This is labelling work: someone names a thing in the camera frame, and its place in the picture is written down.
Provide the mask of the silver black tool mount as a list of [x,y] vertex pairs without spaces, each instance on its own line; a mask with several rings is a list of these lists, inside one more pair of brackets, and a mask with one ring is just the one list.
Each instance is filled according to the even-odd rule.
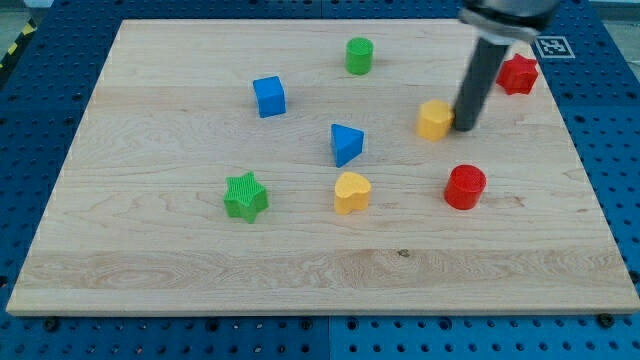
[[464,0],[459,19],[490,43],[531,43],[549,27],[559,0]]

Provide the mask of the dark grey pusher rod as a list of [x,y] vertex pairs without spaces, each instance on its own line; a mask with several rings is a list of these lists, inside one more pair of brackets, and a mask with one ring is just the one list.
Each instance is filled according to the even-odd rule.
[[454,103],[456,131],[467,132],[476,126],[508,49],[508,45],[478,39]]

